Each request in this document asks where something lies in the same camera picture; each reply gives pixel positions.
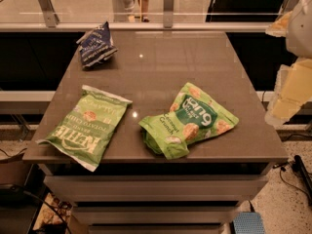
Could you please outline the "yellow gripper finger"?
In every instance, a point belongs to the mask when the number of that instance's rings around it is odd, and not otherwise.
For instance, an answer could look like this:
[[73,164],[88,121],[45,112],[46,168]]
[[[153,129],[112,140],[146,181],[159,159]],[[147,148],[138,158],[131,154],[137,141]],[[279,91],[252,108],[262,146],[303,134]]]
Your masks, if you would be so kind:
[[312,98],[312,59],[299,58],[291,66],[282,64],[277,73],[274,95],[265,114],[265,122],[281,126]]
[[265,33],[274,37],[285,37],[291,15],[292,12],[281,15],[265,29]]

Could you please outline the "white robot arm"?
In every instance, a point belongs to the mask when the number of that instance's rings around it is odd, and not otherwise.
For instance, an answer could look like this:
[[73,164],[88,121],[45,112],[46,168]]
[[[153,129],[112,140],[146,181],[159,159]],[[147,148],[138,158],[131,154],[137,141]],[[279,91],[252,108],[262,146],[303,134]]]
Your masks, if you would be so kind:
[[299,0],[265,33],[284,37],[287,51],[297,56],[291,66],[280,66],[265,114],[267,124],[281,126],[312,98],[312,0]]

